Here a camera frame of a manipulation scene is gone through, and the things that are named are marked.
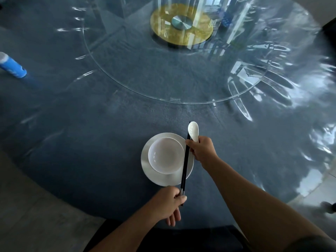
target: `black chopsticks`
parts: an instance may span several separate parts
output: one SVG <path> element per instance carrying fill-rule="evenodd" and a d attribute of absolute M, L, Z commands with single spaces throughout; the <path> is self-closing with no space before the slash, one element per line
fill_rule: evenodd
<path fill-rule="evenodd" d="M 188 132 L 187 140 L 190 140 L 190 134 L 189 134 L 189 132 Z M 186 178 L 187 178 L 187 167 L 188 167 L 189 149 L 190 149 L 189 146 L 186 145 L 186 147 L 185 147 L 185 155 L 184 155 L 184 163 L 183 163 L 183 171 L 182 171 L 180 196 L 184 195 L 185 190 L 186 190 Z"/>

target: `metal center cap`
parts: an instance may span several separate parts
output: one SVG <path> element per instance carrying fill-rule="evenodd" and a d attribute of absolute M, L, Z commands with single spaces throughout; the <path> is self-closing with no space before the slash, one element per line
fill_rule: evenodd
<path fill-rule="evenodd" d="M 191 19 L 183 15 L 173 17 L 171 24 L 178 30 L 188 30 L 193 26 Z"/>

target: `white cap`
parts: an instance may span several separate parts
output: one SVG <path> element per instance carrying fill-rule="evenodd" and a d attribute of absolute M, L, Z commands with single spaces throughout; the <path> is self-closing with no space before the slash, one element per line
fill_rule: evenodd
<path fill-rule="evenodd" d="M 0 52 L 0 64 L 6 63 L 9 56 L 3 52 Z"/>

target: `gold turntable base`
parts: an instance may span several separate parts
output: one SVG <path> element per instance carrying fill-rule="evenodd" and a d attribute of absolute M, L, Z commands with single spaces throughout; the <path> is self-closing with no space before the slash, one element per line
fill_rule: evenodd
<path fill-rule="evenodd" d="M 158 37 L 179 46 L 202 43 L 213 33 L 208 15 L 182 3 L 156 9 L 150 17 L 150 26 Z"/>

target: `gray tabletop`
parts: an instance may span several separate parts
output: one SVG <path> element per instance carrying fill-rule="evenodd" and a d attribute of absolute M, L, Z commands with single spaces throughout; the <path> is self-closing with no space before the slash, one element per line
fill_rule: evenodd
<path fill-rule="evenodd" d="M 322 182 L 336 152 L 335 59 L 298 4 L 260 7 L 274 32 L 261 82 L 230 101 L 190 105 L 142 96 L 97 66 L 82 32 L 90 2 L 8 0 L 0 11 L 0 49 L 28 71 L 21 80 L 0 71 L 0 143 L 39 185 L 89 214 L 125 220 L 160 188 L 142 172 L 144 144 L 162 132 L 186 137 L 189 121 L 222 159 L 284 202 Z M 186 195 L 177 228 L 233 222 L 198 162 Z"/>

